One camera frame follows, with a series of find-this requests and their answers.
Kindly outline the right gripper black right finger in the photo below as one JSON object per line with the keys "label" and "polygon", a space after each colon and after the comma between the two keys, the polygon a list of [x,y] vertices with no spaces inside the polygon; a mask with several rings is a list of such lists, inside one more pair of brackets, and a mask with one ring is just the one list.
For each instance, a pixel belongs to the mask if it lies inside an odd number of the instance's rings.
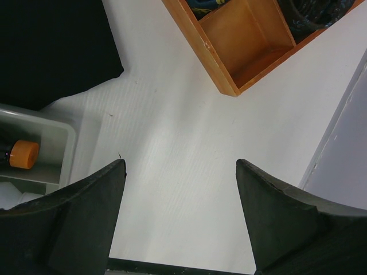
{"label": "right gripper black right finger", "polygon": [[244,159],[236,181],[257,274],[366,273],[366,210],[310,194]]}

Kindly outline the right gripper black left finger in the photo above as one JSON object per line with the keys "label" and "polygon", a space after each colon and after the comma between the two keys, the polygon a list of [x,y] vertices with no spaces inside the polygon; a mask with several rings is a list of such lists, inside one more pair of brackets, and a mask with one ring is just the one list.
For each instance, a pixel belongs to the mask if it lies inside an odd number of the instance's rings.
{"label": "right gripper black left finger", "polygon": [[126,162],[118,159],[1,210],[1,274],[104,274],[125,182]]}

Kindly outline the brown medicine bottle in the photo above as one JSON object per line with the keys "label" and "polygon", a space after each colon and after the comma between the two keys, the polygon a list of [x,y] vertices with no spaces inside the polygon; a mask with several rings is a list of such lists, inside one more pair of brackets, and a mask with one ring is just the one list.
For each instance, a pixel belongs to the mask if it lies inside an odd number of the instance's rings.
{"label": "brown medicine bottle", "polygon": [[1,166],[31,169],[38,158],[40,146],[27,140],[1,141]]}

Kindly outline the grey plastic divided tray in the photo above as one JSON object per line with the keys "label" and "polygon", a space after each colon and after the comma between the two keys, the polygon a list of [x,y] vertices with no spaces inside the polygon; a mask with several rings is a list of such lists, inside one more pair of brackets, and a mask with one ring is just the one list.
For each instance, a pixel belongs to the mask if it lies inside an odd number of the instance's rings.
{"label": "grey plastic divided tray", "polygon": [[71,125],[39,112],[1,105],[1,141],[40,146],[29,169],[1,166],[1,208],[8,210],[55,192],[69,183],[76,133]]}

